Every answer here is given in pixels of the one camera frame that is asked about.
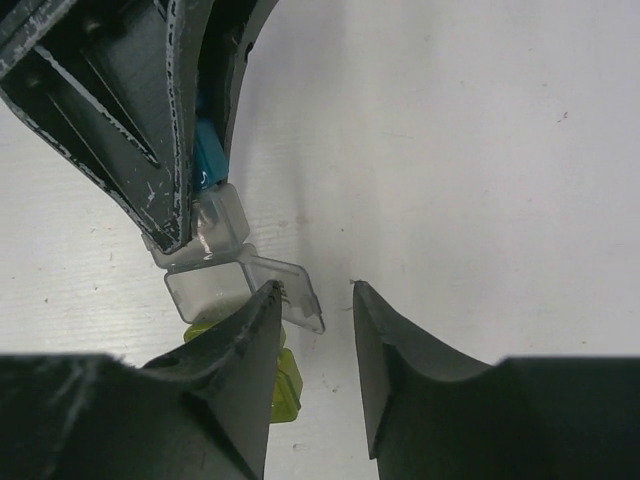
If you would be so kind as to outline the weekly pill organizer strip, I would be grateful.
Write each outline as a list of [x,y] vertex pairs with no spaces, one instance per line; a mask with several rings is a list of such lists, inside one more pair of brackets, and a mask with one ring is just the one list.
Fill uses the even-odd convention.
[[263,284],[278,283],[282,318],[316,334],[325,330],[317,296],[300,265],[258,254],[248,243],[250,226],[236,188],[229,183],[229,159],[208,112],[207,96],[195,103],[192,239],[172,254],[144,241],[190,341],[237,312]]

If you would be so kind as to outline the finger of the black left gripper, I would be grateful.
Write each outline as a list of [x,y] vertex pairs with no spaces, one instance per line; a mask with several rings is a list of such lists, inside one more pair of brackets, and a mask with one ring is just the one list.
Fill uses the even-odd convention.
[[162,251],[190,236],[195,69],[183,1],[5,1],[1,98]]
[[198,61],[197,178],[225,180],[249,54],[276,0],[203,1]]

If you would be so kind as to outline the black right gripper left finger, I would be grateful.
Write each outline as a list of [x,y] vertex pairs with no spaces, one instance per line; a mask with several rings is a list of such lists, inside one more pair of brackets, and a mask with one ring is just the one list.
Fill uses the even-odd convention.
[[106,354],[3,356],[2,477],[262,478],[280,333],[271,281],[141,368]]

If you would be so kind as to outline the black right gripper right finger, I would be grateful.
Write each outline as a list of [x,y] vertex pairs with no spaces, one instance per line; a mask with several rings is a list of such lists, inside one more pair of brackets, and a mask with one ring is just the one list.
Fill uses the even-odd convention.
[[639,361],[486,364],[353,289],[368,451],[383,479],[635,479]]

